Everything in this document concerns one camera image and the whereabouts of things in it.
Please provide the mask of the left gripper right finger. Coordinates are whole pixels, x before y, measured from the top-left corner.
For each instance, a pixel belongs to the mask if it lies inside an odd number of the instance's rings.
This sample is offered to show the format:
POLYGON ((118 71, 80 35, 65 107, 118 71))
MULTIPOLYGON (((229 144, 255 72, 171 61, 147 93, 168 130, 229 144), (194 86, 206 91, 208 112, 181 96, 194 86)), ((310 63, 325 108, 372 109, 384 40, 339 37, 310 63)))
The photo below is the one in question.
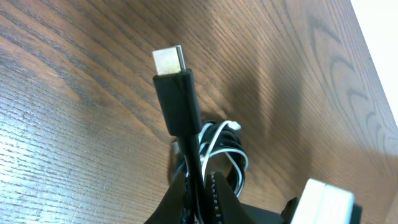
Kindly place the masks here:
POLYGON ((204 223, 211 224, 280 224, 280 214, 242 204, 220 172, 206 176, 206 215, 204 223))

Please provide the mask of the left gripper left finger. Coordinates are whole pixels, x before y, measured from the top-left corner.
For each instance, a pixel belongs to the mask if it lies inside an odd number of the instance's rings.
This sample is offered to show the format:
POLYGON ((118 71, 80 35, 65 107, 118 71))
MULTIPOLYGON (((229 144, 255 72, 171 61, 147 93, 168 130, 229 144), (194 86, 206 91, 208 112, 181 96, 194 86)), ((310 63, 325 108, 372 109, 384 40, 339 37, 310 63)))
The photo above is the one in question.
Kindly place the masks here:
POLYGON ((178 224, 182 219, 184 206, 185 174, 180 173, 171 183, 159 206, 144 222, 145 224, 178 224))

